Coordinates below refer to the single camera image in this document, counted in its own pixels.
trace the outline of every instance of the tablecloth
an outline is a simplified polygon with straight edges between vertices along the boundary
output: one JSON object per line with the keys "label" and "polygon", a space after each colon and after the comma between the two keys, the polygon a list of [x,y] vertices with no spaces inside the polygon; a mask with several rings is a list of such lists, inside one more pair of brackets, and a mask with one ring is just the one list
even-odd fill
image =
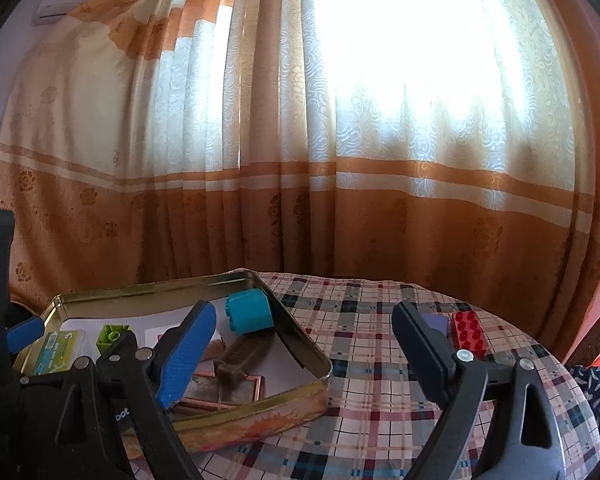
{"label": "tablecloth", "polygon": [[[396,303],[450,316],[476,311],[489,345],[487,359],[534,361],[558,421],[567,478],[586,477],[600,458],[596,421],[579,386],[534,339],[467,303],[401,282],[261,273],[260,277],[333,363],[330,401],[321,418],[246,446],[194,454],[205,479],[402,478],[441,412],[427,401],[392,330]],[[484,402],[456,478],[471,478],[493,403]],[[135,462],[136,477],[148,478]]]}

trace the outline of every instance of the small picture frame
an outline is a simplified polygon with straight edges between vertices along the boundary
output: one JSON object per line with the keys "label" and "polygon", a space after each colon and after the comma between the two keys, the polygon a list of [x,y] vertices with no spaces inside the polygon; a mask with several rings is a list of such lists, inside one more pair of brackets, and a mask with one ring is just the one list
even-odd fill
{"label": "small picture frame", "polygon": [[247,376],[235,388],[224,386],[213,372],[196,372],[176,405],[183,415],[194,412],[214,412],[251,404],[264,398],[264,377]]}

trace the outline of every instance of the purple block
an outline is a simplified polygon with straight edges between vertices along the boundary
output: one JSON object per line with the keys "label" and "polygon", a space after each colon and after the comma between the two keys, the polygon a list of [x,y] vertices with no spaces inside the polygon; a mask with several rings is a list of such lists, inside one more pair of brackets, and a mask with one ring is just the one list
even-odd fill
{"label": "purple block", "polygon": [[449,332],[449,318],[445,314],[420,314],[429,328],[440,330],[446,337]]}

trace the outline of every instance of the orange curtain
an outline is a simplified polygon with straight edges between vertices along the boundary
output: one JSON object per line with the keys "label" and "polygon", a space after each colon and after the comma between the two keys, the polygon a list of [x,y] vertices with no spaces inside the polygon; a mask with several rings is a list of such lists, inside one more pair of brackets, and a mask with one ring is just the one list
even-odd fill
{"label": "orange curtain", "polygon": [[403,280],[562,356],[600,279],[592,81],[552,0],[449,1],[75,9],[0,128],[14,298],[241,266]]}

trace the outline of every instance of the metal bolt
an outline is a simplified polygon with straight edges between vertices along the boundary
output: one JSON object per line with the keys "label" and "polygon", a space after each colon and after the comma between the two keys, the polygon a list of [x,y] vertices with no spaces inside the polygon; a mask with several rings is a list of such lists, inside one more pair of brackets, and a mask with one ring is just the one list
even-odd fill
{"label": "metal bolt", "polygon": [[463,363],[470,363],[474,360],[474,354],[470,350],[466,350],[464,348],[456,352],[456,357]]}
{"label": "metal bolt", "polygon": [[78,370],[84,370],[89,366],[89,358],[85,355],[81,355],[74,361],[74,366],[78,368]]}
{"label": "metal bolt", "polygon": [[147,346],[136,350],[136,359],[138,359],[138,361],[147,361],[148,359],[151,359],[152,355],[154,355],[154,351]]}
{"label": "metal bolt", "polygon": [[522,359],[520,359],[520,368],[530,372],[531,370],[533,370],[535,368],[534,362],[531,359],[527,359],[526,357],[523,357]]}

